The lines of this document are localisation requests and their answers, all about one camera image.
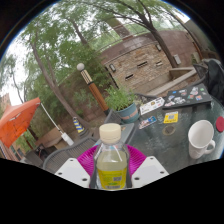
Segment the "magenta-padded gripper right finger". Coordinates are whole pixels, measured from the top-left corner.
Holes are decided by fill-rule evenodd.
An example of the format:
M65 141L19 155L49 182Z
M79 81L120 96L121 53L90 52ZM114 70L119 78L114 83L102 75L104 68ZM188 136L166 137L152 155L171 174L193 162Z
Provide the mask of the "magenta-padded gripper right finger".
M133 188L140 188L168 175L166 169L154 157L147 157L138 149L128 145L130 153L129 173Z

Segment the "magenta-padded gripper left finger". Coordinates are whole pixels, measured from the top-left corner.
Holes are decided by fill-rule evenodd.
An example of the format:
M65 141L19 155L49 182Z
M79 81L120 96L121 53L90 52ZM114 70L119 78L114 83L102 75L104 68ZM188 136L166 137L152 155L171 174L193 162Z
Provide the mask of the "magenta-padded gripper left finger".
M68 180L78 186L88 188L94 171L93 154L97 146L86 150L77 159L69 158L55 175Z

